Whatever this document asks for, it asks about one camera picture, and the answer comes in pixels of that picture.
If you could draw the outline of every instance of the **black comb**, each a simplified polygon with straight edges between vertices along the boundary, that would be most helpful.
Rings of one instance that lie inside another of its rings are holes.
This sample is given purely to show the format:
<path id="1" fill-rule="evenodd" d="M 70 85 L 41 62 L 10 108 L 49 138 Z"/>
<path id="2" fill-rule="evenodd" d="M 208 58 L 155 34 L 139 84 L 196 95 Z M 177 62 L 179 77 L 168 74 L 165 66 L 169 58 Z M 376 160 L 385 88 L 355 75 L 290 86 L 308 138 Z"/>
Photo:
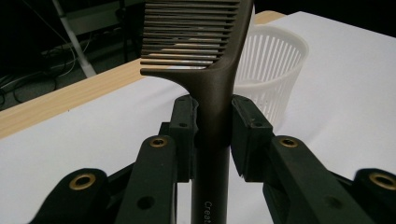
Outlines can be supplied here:
<path id="1" fill-rule="evenodd" d="M 252 7 L 252 0 L 146 0 L 141 74 L 178 83 L 199 104 L 193 224 L 226 223 L 233 83 Z"/>

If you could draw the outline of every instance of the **dark background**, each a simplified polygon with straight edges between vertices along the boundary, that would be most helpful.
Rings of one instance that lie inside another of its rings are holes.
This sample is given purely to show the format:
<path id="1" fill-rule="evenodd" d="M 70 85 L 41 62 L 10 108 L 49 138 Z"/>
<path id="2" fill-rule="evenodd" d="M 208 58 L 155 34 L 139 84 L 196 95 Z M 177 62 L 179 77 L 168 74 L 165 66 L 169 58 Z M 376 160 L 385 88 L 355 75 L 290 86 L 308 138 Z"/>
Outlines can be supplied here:
<path id="1" fill-rule="evenodd" d="M 114 0 L 60 0 L 65 12 L 101 5 Z M 305 11 L 358 26 L 383 35 L 396 36 L 394 7 L 390 0 L 291 1 L 256 0 L 256 12 L 273 10 L 283 14 Z M 39 13 L 64 38 L 67 35 L 51 0 L 0 1 L 0 78 L 47 69 L 41 52 L 63 43 L 38 16 Z"/>

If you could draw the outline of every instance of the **white basket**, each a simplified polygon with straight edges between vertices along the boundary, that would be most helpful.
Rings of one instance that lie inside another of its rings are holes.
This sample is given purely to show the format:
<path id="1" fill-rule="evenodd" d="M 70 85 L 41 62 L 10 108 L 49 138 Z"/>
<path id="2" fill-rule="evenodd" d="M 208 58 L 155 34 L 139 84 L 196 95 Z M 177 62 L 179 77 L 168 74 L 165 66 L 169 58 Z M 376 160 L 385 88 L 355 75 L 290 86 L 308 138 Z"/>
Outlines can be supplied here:
<path id="1" fill-rule="evenodd" d="M 276 126 L 307 55 L 308 45 L 296 34 L 254 25 L 247 33 L 233 92 L 251 99 Z"/>

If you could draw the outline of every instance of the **white tabletop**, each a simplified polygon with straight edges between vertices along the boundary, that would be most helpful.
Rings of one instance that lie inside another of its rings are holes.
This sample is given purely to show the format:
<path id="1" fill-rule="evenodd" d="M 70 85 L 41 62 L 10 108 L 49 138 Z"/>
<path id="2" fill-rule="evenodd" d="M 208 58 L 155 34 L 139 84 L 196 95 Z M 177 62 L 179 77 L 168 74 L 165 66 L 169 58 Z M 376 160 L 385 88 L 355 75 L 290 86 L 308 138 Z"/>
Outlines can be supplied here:
<path id="1" fill-rule="evenodd" d="M 396 174 L 396 39 L 303 12 L 271 22 L 306 40 L 309 55 L 276 134 L 303 140 L 331 171 Z M 146 77 L 0 141 L 0 223 L 27 223 L 67 174 L 108 175 L 134 162 L 186 92 Z M 178 223 L 190 223 L 190 185 L 179 185 Z M 271 223 L 262 184 L 230 169 L 228 223 Z"/>

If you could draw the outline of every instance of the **hole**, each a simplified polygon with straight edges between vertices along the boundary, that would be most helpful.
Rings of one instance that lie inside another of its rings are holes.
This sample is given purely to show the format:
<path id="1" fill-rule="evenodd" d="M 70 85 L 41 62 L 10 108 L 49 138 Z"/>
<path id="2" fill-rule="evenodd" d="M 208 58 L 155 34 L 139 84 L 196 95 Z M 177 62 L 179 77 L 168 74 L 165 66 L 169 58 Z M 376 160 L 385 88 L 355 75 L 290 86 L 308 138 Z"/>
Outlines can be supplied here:
<path id="1" fill-rule="evenodd" d="M 324 197 L 324 202 L 330 208 L 340 209 L 343 206 L 343 204 L 340 202 L 340 200 L 338 200 L 337 198 L 335 198 L 333 196 Z"/>
<path id="2" fill-rule="evenodd" d="M 142 210 L 148 210 L 155 204 L 155 200 L 153 197 L 147 196 L 139 199 L 137 201 L 137 206 Z"/>
<path id="3" fill-rule="evenodd" d="M 156 138 L 153 138 L 153 139 L 150 141 L 149 144 L 150 144 L 152 147 L 163 147 L 163 146 L 165 146 L 167 143 L 168 143 L 168 141 L 166 140 L 166 138 L 156 137 Z"/>
<path id="4" fill-rule="evenodd" d="M 82 190 L 89 188 L 96 180 L 95 175 L 93 174 L 82 174 L 77 175 L 72 181 L 69 183 L 69 188 L 73 190 Z"/>
<path id="5" fill-rule="evenodd" d="M 283 138 L 280 140 L 280 144 L 282 144 L 282 146 L 284 147 L 297 147 L 298 143 L 290 138 Z"/>
<path id="6" fill-rule="evenodd" d="M 373 183 L 377 184 L 383 189 L 396 190 L 396 180 L 392 178 L 392 176 L 380 173 L 372 173 L 369 175 L 369 178 L 371 181 L 373 181 Z"/>

